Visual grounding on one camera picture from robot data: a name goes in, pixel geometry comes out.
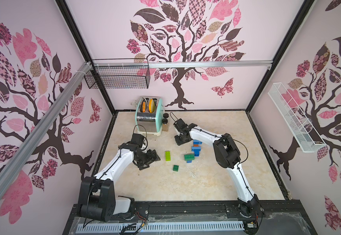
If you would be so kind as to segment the lime green long lego brick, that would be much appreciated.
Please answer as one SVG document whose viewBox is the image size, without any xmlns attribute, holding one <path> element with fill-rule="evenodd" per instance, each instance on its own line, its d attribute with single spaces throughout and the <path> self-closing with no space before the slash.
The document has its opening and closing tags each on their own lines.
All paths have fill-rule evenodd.
<svg viewBox="0 0 341 235">
<path fill-rule="evenodd" d="M 169 162 L 171 161 L 171 152 L 165 151 L 165 161 Z"/>
</svg>

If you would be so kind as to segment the light blue long lego brick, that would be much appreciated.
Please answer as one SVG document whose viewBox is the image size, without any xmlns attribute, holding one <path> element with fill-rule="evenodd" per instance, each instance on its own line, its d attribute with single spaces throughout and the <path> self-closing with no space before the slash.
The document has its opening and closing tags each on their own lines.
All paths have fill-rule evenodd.
<svg viewBox="0 0 341 235">
<path fill-rule="evenodd" d="M 192 151 L 193 152 L 200 152 L 201 151 L 201 147 L 200 146 L 193 146 L 192 147 Z"/>
</svg>

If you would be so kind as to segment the dark green long lego brick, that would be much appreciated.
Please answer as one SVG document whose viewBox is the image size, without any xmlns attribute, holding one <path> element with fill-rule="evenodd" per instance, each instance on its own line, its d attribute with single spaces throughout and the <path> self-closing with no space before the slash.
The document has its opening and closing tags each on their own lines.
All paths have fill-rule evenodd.
<svg viewBox="0 0 341 235">
<path fill-rule="evenodd" d="M 194 160 L 195 159 L 195 156 L 194 154 L 184 154 L 184 160 L 187 161 L 187 160 Z"/>
</svg>

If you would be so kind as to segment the dark green square lego brick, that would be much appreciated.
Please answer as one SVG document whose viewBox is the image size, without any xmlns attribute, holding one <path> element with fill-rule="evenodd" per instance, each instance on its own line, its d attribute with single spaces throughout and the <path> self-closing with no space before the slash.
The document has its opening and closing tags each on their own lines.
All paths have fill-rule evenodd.
<svg viewBox="0 0 341 235">
<path fill-rule="evenodd" d="M 179 171 L 179 166 L 178 165 L 174 165 L 172 170 L 175 171 L 175 172 L 178 172 Z"/>
</svg>

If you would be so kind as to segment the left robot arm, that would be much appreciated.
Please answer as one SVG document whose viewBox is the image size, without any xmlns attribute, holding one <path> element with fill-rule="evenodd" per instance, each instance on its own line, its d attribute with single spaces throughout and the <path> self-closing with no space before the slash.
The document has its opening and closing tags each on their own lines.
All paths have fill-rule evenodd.
<svg viewBox="0 0 341 235">
<path fill-rule="evenodd" d="M 115 215 L 133 216 L 135 200 L 117 197 L 114 184 L 130 164 L 143 170 L 150 167 L 151 163 L 160 161 L 155 150 L 142 150 L 141 147 L 141 144 L 122 144 L 116 156 L 102 171 L 82 180 L 77 204 L 78 216 L 104 222 Z"/>
</svg>

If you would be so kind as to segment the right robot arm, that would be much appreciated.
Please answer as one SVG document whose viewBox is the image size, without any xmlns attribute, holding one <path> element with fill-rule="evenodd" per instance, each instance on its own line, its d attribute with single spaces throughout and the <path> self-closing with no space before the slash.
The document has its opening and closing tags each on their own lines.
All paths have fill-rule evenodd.
<svg viewBox="0 0 341 235">
<path fill-rule="evenodd" d="M 174 137 L 178 146 L 190 141 L 200 141 L 214 149 L 215 159 L 219 166 L 225 168 L 234 182 L 239 201 L 239 212 L 241 216 L 250 218 L 260 216 L 262 207 L 258 196 L 250 187 L 244 174 L 240 151 L 228 133 L 216 134 L 209 132 L 192 123 L 174 124 L 177 135 Z"/>
</svg>

